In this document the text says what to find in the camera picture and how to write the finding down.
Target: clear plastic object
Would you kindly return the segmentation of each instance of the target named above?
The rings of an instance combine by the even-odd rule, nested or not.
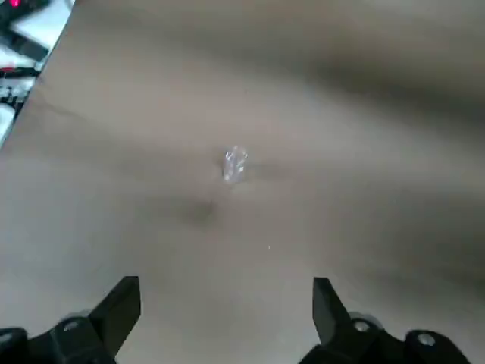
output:
[[[223,176],[229,184],[241,181],[246,168],[248,153],[241,146],[234,146],[226,152],[224,158]]]

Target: white object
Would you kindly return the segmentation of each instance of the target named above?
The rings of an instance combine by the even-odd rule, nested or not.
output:
[[[223,169],[226,182],[234,184],[242,179],[247,158],[248,153],[240,146],[234,146],[226,152]]]

